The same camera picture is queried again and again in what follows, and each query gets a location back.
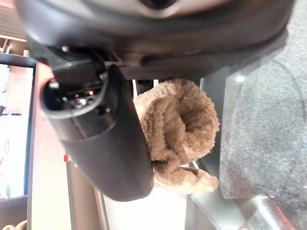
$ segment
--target fuzzy beige fabric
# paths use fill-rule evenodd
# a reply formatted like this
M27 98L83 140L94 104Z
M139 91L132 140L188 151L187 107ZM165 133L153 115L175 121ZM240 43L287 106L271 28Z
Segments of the fuzzy beige fabric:
M218 179L182 165L207 155L219 122L211 99L189 80L171 80L134 99L151 155L155 186L184 194L213 191Z

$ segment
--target black plastic housing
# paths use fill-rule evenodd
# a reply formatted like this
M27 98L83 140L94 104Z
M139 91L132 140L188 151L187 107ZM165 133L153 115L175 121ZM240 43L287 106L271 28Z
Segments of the black plastic housing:
M126 79L204 78L285 30L295 0L232 0L210 11L153 19L88 0L17 0L27 33L47 46L102 48Z
M150 156L120 70L108 68L101 91L83 108L59 105L57 101L64 95L61 88L57 92L49 82L43 87L42 108L66 152L86 177L117 201L149 195L154 184Z

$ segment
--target white wall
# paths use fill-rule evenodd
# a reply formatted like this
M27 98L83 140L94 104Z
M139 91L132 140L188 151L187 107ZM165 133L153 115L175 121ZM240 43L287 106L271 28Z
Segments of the white wall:
M163 188L148 197L118 202L105 196L110 230L184 230L187 200Z
M35 103L42 83L52 76L49 67L37 65ZM36 105L31 229L71 230L65 151Z

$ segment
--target metal screw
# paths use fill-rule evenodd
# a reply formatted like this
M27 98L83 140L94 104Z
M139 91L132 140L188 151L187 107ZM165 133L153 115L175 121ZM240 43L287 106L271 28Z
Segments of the metal screw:
M107 78L107 72L99 74L100 80L104 81Z
M62 51L63 52L68 52L69 51L69 47L68 46L62 46Z
M59 88L59 83L54 81L49 83L49 87L52 89L58 89Z

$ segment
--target gray carpet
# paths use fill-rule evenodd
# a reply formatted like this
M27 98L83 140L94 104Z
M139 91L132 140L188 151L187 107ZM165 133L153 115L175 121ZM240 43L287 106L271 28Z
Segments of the gray carpet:
M292 223L307 213L306 24L298 0L287 45L227 78L221 140L223 196L274 196Z

